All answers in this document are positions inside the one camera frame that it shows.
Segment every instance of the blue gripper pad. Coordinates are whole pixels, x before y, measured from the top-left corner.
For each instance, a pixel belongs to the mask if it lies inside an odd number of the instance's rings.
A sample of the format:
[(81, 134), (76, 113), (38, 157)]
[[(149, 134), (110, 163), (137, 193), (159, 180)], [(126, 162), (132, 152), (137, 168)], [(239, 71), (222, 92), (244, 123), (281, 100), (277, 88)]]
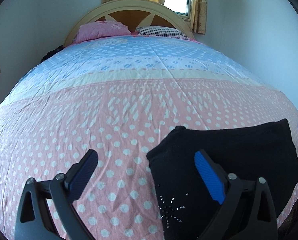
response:
[(194, 155), (194, 163), (213, 200), (220, 205), (225, 200), (225, 187), (200, 151)]
[(80, 162), (75, 163), (67, 172), (65, 187), (68, 189), (68, 200), (72, 203), (81, 197), (89, 179), (98, 165), (98, 154), (88, 150)]

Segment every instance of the pillow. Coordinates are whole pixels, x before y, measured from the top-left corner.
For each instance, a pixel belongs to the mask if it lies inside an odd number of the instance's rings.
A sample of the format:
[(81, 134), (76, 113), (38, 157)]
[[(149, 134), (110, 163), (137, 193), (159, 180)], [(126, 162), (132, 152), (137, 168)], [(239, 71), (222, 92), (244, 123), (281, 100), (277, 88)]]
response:
[(95, 40), (102, 37), (130, 35), (128, 27), (121, 22), (98, 21), (81, 25), (76, 37), (76, 43)]
[(161, 26), (148, 26), (137, 28), (139, 32), (138, 35), (149, 35), (149, 36), (159, 36), (159, 37), (169, 37), (175, 39), (182, 39), (191, 41), (192, 39), (187, 37), (180, 30), (169, 28), (169, 27), (161, 27)]

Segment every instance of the black cloth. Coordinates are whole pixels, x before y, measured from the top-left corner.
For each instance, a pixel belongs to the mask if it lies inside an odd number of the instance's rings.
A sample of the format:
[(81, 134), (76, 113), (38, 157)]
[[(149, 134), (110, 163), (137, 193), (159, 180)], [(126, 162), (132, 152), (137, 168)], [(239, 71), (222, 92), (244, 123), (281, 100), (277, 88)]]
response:
[(298, 182), (298, 158), (286, 119), (230, 130), (177, 126), (147, 154), (166, 240), (196, 239), (219, 208), (194, 164), (200, 149), (240, 179), (264, 177), (277, 216), (282, 212)]
[(53, 55), (57, 54), (58, 52), (62, 51), (65, 47), (62, 45), (57, 47), (55, 50), (49, 51), (40, 61), (40, 63), (44, 62), (48, 58), (52, 57)]

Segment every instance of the wooden headboard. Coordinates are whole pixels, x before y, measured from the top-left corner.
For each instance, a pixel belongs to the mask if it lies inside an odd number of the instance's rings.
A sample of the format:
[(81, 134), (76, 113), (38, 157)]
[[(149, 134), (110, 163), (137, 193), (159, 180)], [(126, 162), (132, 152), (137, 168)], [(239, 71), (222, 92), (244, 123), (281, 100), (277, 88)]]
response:
[(169, 8), (149, 0), (115, 0), (105, 3), (89, 13), (73, 27), (64, 46), (72, 43), (81, 25), (95, 21), (118, 21), (134, 32), (137, 27), (164, 26), (176, 28), (194, 39), (183, 19)]

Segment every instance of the bedspread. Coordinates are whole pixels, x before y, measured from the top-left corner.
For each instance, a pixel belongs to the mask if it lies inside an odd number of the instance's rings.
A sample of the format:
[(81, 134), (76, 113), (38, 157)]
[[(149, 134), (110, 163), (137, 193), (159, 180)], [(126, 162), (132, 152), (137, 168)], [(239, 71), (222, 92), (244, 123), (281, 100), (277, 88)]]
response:
[[(14, 239), (22, 189), (99, 155), (74, 202), (96, 239), (163, 239), (146, 153), (176, 125), (229, 129), (287, 118), (298, 156), (298, 111), (238, 63), (193, 41), (120, 36), (71, 45), (0, 105), (0, 229)], [(278, 226), (298, 198), (298, 183)], [(48, 205), (66, 237), (53, 202)]]

